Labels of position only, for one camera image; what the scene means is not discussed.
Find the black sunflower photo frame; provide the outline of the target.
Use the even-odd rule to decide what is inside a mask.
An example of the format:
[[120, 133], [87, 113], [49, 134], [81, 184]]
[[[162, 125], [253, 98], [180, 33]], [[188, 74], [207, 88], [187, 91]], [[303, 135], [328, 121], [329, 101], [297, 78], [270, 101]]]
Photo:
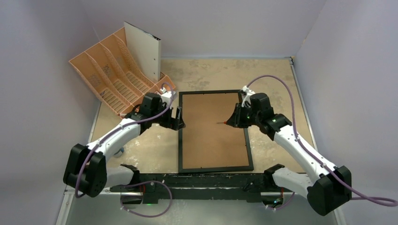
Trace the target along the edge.
[[254, 170], [248, 130], [216, 124], [241, 102], [238, 90], [181, 91], [178, 100], [186, 124], [178, 133], [179, 173]]

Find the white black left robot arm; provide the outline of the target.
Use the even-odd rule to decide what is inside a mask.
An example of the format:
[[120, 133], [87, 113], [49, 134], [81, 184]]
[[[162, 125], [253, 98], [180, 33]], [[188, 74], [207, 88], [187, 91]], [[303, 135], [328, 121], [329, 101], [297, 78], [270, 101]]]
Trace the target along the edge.
[[172, 117], [172, 103], [175, 98], [175, 91], [166, 91], [160, 95], [148, 92], [143, 101], [133, 107], [104, 136], [86, 145], [74, 145], [69, 154], [63, 182], [74, 188], [75, 197], [96, 197], [104, 188], [120, 185], [129, 192], [136, 191], [140, 185], [136, 167], [122, 164], [116, 168], [108, 168], [107, 163], [110, 158], [121, 153], [125, 144], [139, 137], [153, 124], [172, 130], [184, 128], [180, 107], [176, 110], [176, 116]]

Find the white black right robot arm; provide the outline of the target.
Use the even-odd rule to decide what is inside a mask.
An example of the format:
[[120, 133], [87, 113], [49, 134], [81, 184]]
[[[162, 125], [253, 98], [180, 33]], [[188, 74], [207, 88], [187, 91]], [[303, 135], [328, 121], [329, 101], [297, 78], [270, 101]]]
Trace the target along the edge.
[[307, 199], [311, 208], [325, 216], [348, 202], [352, 192], [339, 181], [352, 185], [352, 174], [345, 167], [337, 167], [325, 159], [294, 130], [292, 122], [283, 114], [274, 113], [265, 93], [239, 91], [242, 99], [225, 122], [234, 128], [257, 126], [260, 132], [283, 147], [304, 169], [304, 174], [293, 172], [282, 165], [265, 171], [263, 184], [270, 191], [287, 188]]

